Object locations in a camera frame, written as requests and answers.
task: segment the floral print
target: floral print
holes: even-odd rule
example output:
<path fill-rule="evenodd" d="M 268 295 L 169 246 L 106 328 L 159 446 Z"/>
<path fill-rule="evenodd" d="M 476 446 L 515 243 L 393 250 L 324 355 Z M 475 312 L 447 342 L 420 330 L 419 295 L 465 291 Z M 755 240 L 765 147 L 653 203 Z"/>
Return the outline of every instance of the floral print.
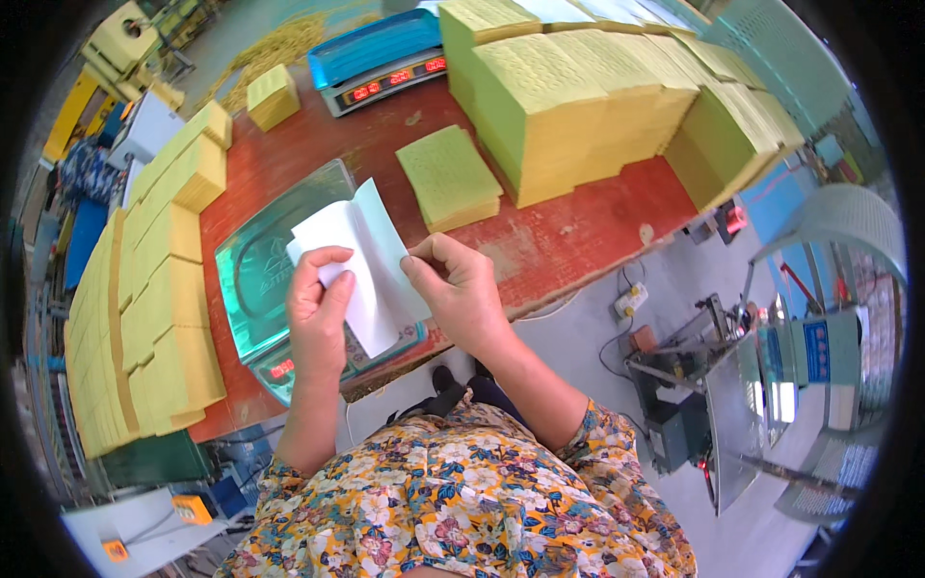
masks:
<path fill-rule="evenodd" d="M 642 478 L 635 432 L 588 403 L 555 455 L 507 413 L 472 403 L 385 426 L 306 477 L 274 460 L 257 524 L 216 573 L 691 576 L 697 563 Z"/>

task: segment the weighing scale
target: weighing scale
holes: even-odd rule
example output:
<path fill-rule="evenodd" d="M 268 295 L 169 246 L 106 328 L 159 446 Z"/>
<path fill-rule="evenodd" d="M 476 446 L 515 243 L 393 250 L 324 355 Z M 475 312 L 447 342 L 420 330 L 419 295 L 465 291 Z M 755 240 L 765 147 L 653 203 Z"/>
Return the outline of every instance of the weighing scale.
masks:
<path fill-rule="evenodd" d="M 438 19 L 423 8 L 319 44 L 308 64 L 334 117 L 447 73 Z"/>
<path fill-rule="evenodd" d="M 286 324 L 286 293 L 294 267 L 286 254 L 291 228 L 335 201 L 349 201 L 356 186 L 340 159 L 322 166 L 264 207 L 218 249 L 216 264 L 228 324 L 240 362 L 289 407 L 295 381 Z M 423 341 L 423 323 L 405 327 L 399 341 L 370 359 L 344 325 L 347 366 L 340 381 Z"/>

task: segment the power strip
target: power strip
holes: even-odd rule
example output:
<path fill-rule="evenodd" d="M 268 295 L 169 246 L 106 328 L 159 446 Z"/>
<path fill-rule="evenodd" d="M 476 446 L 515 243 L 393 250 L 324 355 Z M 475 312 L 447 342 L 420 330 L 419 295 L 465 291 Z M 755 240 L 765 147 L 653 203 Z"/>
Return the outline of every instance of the power strip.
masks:
<path fill-rule="evenodd" d="M 622 317 L 632 317 L 648 299 L 648 291 L 642 283 L 634 283 L 628 291 L 613 302 L 613 310 Z"/>

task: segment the black shoe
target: black shoe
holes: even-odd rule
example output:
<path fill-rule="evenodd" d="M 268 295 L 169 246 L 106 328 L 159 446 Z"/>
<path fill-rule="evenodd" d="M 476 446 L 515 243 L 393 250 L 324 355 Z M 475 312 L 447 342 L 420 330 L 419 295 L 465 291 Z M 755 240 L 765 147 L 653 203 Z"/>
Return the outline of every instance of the black shoe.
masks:
<path fill-rule="evenodd" d="M 434 385 L 434 391 L 440 395 L 450 387 L 456 385 L 456 378 L 446 365 L 438 365 L 434 368 L 434 373 L 430 376 L 430 381 Z"/>
<path fill-rule="evenodd" d="M 482 362 L 478 361 L 475 357 L 472 358 L 472 361 L 475 362 L 475 374 L 476 375 L 480 375 L 482 377 L 490 379 L 491 381 L 495 381 L 495 376 L 492 375 L 490 371 L 488 371 L 488 368 L 485 367 L 482 364 Z"/>

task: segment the wooden table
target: wooden table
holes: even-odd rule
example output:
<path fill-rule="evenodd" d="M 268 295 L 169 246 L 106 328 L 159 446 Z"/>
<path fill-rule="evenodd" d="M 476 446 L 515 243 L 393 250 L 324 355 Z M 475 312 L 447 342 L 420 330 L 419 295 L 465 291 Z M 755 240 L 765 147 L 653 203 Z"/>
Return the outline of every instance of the wooden table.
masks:
<path fill-rule="evenodd" d="M 302 98 L 302 110 L 293 117 L 267 133 L 246 114 L 235 117 L 228 189 L 200 215 L 209 320 L 228 396 L 205 410 L 205 420 L 190 427 L 196 442 L 285 411 L 238 361 L 218 286 L 218 245 L 289 187 L 339 157 L 357 184 L 375 178 L 399 235 L 405 245 L 414 246 L 427 236 L 427 229 L 395 151 L 453 124 L 475 134 L 443 78 L 341 118 L 330 115 L 307 68 L 295 70 L 293 78 Z M 658 240 L 696 215 L 668 163 L 656 157 L 626 166 L 619 177 L 583 185 L 570 195 L 519 211 L 505 195 L 498 216 L 449 235 L 494 260 L 501 301 L 514 319 L 641 253 L 645 248 L 641 230 Z M 443 333 L 432 321 L 428 323 L 426 342 L 344 384 L 345 397 L 355 400 L 448 348 L 451 344 Z"/>

